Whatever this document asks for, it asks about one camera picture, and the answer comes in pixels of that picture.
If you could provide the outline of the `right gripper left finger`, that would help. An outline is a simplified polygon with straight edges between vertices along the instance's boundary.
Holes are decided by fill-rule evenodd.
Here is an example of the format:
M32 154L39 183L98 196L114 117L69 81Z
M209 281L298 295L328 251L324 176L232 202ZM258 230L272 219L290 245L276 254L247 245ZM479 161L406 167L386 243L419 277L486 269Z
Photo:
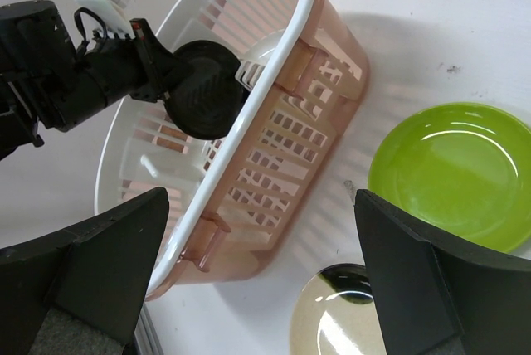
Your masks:
M151 189L1 250L3 354L121 354L132 343L168 219Z

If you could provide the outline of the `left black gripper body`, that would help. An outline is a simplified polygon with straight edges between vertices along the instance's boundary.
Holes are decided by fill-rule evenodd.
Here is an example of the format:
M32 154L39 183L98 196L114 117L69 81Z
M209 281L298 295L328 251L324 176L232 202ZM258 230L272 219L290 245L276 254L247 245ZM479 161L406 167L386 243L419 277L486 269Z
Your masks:
M148 76L132 40L103 40L93 51L75 50L65 40L31 39L31 122L67 132L138 92Z

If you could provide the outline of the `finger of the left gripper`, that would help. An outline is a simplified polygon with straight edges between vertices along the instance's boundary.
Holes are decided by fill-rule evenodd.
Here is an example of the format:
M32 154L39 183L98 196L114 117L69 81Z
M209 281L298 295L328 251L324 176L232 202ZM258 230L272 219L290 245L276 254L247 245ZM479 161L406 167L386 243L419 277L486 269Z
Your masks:
M143 102L191 102L192 75L196 68L198 45L193 42L169 51L153 33L145 18L129 21L134 32L134 47L143 69L141 83L129 96Z

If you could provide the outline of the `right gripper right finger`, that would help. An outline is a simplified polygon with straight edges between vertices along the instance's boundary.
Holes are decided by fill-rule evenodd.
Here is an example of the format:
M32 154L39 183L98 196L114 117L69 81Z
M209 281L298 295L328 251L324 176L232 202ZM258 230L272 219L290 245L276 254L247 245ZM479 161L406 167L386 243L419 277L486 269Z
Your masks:
M389 354L528 354L530 262L476 245L366 189L354 212Z

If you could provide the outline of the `cream plate with black patch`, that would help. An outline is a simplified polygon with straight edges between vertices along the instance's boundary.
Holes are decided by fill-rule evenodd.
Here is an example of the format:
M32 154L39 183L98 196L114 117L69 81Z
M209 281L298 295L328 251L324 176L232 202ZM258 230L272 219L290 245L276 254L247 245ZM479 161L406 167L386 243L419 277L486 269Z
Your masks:
M386 352L363 265L331 265L308 281L291 318L291 354Z

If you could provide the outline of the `green plate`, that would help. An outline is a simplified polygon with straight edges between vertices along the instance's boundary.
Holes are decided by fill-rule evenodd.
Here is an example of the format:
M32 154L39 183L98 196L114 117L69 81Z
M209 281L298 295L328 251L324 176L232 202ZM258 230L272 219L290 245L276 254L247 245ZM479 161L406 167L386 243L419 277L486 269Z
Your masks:
M444 231L509 253L530 237L530 127L490 105L424 109L381 142L368 189Z

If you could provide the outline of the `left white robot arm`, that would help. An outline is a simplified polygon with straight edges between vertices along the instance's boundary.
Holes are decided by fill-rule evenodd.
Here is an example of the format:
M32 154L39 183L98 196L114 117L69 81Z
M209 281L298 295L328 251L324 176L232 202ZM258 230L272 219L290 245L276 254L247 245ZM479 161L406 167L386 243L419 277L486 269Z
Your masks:
M56 4L16 2L1 8L1 156L19 147L44 144L38 133L67 132L129 95L155 102L188 78L190 62L167 50L144 18L130 20L132 32L110 35L110 20L86 7L74 14L81 35L88 15L100 24L74 46Z

